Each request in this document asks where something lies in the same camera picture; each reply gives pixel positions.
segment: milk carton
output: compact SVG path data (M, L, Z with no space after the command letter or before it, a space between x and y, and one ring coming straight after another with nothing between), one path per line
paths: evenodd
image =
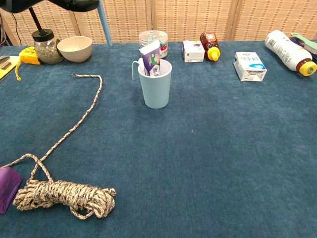
M185 63L204 61L205 49L201 41L183 41L182 53Z
M255 52L236 52L233 65L241 82L262 82L267 72Z

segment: woven screen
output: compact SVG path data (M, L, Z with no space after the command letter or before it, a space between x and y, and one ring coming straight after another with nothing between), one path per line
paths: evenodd
M234 0L154 0L153 28L168 33L169 41L197 40L204 31L219 40L229 38Z
M140 32L151 29L149 0L104 0L104 8L114 43L138 42ZM105 43L97 10L75 13L81 35L94 43Z
M69 12L49 1L43 1L33 6L35 14L42 28L52 29L55 36L64 39L75 36L75 30L70 19ZM1 10L1 14L7 24L6 32L13 43L20 44L15 31L15 21L11 13ZM14 14L17 19L17 29L22 45L33 45L32 33L37 30L29 10Z
M264 40L273 30L317 39L317 0L243 0L232 40Z

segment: yellow cap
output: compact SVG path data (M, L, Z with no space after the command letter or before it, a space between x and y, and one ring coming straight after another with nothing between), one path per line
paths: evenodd
M305 64L303 64L300 69L299 72L303 75L303 76L310 76L313 73L315 73L317 70L317 64L315 64L312 61L309 61Z
M220 56L220 50L218 49L218 47L211 47L207 51L207 56L208 56L208 59L217 61Z

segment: purple cloth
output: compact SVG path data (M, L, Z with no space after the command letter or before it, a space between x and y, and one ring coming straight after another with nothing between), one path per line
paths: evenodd
M0 168L0 214L4 214L13 201L23 177L11 168Z

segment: coiled rope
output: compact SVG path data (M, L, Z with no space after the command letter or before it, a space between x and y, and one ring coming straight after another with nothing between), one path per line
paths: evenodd
M60 180L53 181L49 171L43 164L43 161L52 153L52 151L73 131L75 131L92 111L97 102L100 91L103 88L103 79L100 75L79 75L75 73L73 75L79 78L99 78L99 89L96 92L94 101L90 108L85 112L75 126L70 129L55 145L53 145L41 159L38 159L38 157L33 154L27 153L4 167L15 165L25 158L33 158L36 162L35 167L31 172L31 177L26 181L25 187L19 189L13 201L13 205L16 206L18 210L32 210L38 207L49 208L54 204L62 203L69 206L71 213L79 219L85 220L93 214L95 214L98 218L102 218L106 217L114 208L115 202L113 197L116 195L114 188L101 189L100 187L86 184ZM38 166L42 168L49 181L38 181L34 179ZM87 211L86 215L81 215L77 212L78 210L84 209Z

